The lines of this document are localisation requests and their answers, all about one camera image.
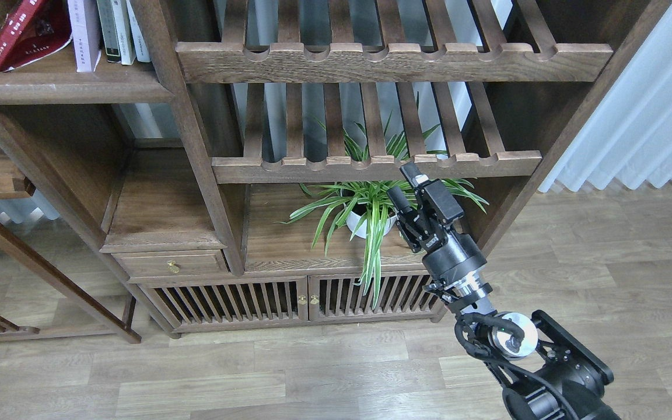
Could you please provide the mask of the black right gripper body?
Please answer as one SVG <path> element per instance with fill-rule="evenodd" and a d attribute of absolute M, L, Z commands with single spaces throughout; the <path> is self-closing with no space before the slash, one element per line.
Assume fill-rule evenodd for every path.
<path fill-rule="evenodd" d="M 469 234 L 456 231 L 453 222 L 464 216 L 461 205 L 443 181 L 430 180 L 411 188 L 418 207 L 398 217 L 405 241 L 415 253 L 426 252 L 422 263 L 432 276 L 430 292 L 475 292 L 483 289 L 478 272 L 487 263 Z"/>

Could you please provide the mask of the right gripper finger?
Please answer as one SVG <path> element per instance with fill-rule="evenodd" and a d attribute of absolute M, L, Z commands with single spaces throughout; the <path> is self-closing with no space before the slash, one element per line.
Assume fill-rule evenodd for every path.
<path fill-rule="evenodd" d="M 422 173 L 414 162 L 406 162 L 400 167 L 400 172 L 408 181 L 411 188 L 419 188 L 429 182 L 429 177 Z"/>
<path fill-rule="evenodd" d="M 394 212 L 396 215 L 403 217 L 413 212 L 413 207 L 400 186 L 392 187 L 388 190 L 387 194 L 394 205 Z"/>

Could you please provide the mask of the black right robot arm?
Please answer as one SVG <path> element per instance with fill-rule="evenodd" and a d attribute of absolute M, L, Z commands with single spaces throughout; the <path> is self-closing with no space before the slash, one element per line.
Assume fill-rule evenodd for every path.
<path fill-rule="evenodd" d="M 432 281 L 426 292 L 438 297 L 456 319 L 455 336 L 483 362 L 502 388 L 514 419 L 616 419 L 602 400 L 613 371 L 541 309 L 530 316 L 497 311 L 492 287 L 480 276 L 487 260 L 477 243 L 453 223 L 461 205 L 440 179 L 430 179 L 409 162 L 401 167 L 416 206 L 399 187 L 389 189 L 400 232 Z"/>

